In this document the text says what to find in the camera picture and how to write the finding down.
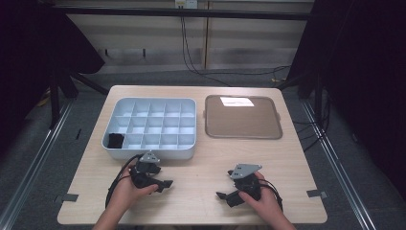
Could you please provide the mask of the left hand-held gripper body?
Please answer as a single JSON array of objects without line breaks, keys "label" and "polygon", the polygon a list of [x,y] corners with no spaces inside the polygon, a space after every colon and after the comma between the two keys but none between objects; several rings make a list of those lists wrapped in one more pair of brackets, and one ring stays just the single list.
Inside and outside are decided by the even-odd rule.
[{"label": "left hand-held gripper body", "polygon": [[161,171],[158,166],[160,159],[152,152],[147,152],[137,156],[136,164],[130,168],[130,176],[133,184],[137,188],[145,188],[156,184],[159,189],[162,188],[160,180],[151,177],[152,174],[157,174]]}]

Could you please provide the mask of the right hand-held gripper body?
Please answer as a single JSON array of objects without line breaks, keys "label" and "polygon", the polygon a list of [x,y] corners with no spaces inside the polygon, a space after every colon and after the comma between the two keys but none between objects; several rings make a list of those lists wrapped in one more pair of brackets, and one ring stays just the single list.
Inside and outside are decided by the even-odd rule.
[{"label": "right hand-held gripper body", "polygon": [[260,200],[259,180],[255,172],[261,165],[237,164],[233,170],[228,171],[230,178],[235,182],[236,191],[243,191],[255,200]]}]

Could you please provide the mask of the black sock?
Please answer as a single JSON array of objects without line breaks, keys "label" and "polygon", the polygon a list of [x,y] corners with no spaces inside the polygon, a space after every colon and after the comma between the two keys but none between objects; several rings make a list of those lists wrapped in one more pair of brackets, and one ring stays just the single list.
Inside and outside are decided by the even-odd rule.
[{"label": "black sock", "polygon": [[110,133],[108,135],[107,147],[109,149],[120,149],[124,143],[124,135],[121,133]]}]

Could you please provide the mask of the light blue compartment box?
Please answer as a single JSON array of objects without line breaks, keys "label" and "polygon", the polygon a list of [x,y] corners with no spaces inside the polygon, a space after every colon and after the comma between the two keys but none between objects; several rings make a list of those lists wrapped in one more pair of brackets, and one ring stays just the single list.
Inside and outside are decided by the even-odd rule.
[{"label": "light blue compartment box", "polygon": [[[114,159],[152,152],[161,160],[188,160],[196,143],[196,102],[188,98],[122,98],[114,106],[101,145]],[[121,133],[120,149],[107,147]]]}]

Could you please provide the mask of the person's right hand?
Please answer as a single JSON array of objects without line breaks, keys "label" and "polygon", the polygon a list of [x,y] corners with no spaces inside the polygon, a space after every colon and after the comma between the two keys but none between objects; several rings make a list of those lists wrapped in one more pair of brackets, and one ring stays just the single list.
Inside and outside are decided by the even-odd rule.
[{"label": "person's right hand", "polygon": [[252,207],[257,214],[269,224],[282,219],[282,210],[278,204],[274,192],[266,187],[260,188],[260,200],[253,199],[250,195],[240,191],[238,195],[242,200]]}]

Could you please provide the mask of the person's left hand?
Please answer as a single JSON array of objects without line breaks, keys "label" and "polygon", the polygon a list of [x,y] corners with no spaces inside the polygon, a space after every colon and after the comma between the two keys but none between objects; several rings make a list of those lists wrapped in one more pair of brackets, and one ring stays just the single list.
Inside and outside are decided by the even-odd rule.
[{"label": "person's left hand", "polygon": [[137,188],[130,177],[130,169],[126,168],[119,177],[119,181],[110,197],[107,209],[114,214],[123,214],[131,208],[140,198],[154,193],[158,189],[156,184]]}]

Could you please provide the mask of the brown tray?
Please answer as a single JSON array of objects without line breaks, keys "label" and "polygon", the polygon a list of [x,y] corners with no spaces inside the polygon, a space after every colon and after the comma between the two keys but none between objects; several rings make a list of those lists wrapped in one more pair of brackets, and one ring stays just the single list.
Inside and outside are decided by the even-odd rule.
[{"label": "brown tray", "polygon": [[205,131],[214,138],[278,140],[283,136],[281,118],[268,97],[210,95],[204,112]]}]

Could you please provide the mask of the grey tape strip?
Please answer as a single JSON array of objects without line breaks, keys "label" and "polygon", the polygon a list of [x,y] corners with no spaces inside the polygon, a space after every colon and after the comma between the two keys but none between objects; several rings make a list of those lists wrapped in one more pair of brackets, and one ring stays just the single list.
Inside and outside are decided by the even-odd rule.
[{"label": "grey tape strip", "polygon": [[308,197],[320,197],[321,199],[327,198],[327,193],[320,190],[309,190],[306,192]]},{"label": "grey tape strip", "polygon": [[76,202],[78,197],[79,197],[78,195],[74,194],[57,195],[54,199],[54,202],[56,203]]}]

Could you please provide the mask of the black stand legs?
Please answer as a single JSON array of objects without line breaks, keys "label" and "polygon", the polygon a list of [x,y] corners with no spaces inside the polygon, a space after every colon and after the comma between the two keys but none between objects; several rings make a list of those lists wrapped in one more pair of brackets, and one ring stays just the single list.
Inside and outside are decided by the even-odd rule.
[{"label": "black stand legs", "polygon": [[298,95],[301,99],[308,99],[314,93],[314,114],[317,122],[322,121],[323,83],[320,73],[303,73],[297,77],[288,77],[285,82],[277,86],[284,90],[291,86],[298,86]]},{"label": "black stand legs", "polygon": [[74,81],[78,81],[102,95],[107,95],[109,90],[98,85],[97,83],[87,79],[84,75],[74,72],[72,70],[55,69],[50,76],[50,99],[51,99],[51,114],[52,120],[50,128],[54,128],[61,119],[61,112],[59,111],[59,95],[58,92],[62,91],[64,96],[68,99],[75,99],[79,91],[77,90]]}]

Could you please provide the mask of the black curtain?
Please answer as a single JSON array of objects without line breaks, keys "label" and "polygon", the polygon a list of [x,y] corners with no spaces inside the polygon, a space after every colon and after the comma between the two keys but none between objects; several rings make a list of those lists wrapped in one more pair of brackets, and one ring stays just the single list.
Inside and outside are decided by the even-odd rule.
[{"label": "black curtain", "polygon": [[406,0],[314,0],[288,77],[320,73],[406,201]]},{"label": "black curtain", "polygon": [[46,11],[38,0],[0,0],[0,159],[49,87],[55,67],[93,74],[103,65],[66,14]]}]

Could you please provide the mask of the black horizontal bar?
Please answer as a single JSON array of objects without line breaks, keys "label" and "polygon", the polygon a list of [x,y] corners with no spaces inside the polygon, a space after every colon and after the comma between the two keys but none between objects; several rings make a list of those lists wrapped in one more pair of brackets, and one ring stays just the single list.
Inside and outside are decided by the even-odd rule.
[{"label": "black horizontal bar", "polygon": [[236,18],[265,20],[306,21],[313,17],[311,13],[272,12],[272,11],[218,11],[159,8],[113,8],[92,6],[53,6],[51,10],[67,14],[128,15],[128,16],[173,16],[201,18]]}]

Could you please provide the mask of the white power outlet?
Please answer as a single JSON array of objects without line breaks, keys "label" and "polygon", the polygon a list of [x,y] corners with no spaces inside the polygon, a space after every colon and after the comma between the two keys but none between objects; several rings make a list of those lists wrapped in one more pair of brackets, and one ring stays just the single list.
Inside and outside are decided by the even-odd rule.
[{"label": "white power outlet", "polygon": [[176,9],[189,9],[189,10],[198,9],[197,0],[174,0],[174,4]]}]

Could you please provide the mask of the metal floor rail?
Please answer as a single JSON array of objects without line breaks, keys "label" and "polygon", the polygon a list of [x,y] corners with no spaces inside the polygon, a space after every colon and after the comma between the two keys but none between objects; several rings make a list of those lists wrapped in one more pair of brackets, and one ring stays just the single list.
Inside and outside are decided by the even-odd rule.
[{"label": "metal floor rail", "polygon": [[38,150],[33,163],[26,170],[22,181],[19,183],[14,195],[8,202],[3,214],[0,216],[0,230],[11,230],[27,197],[36,182],[39,172],[46,162],[54,143],[68,118],[73,100],[69,100],[60,110],[60,118],[56,124],[48,130],[47,135]]},{"label": "metal floor rail", "polygon": [[306,117],[313,126],[317,140],[320,143],[323,152],[326,155],[327,160],[332,167],[361,228],[363,230],[377,230],[369,211],[367,210],[360,195],[356,192],[346,170],[344,169],[344,166],[341,163],[340,158],[335,151],[335,148],[329,141],[327,133],[316,124],[315,111],[310,102],[308,100],[304,100],[301,101],[301,104],[303,105]]}]

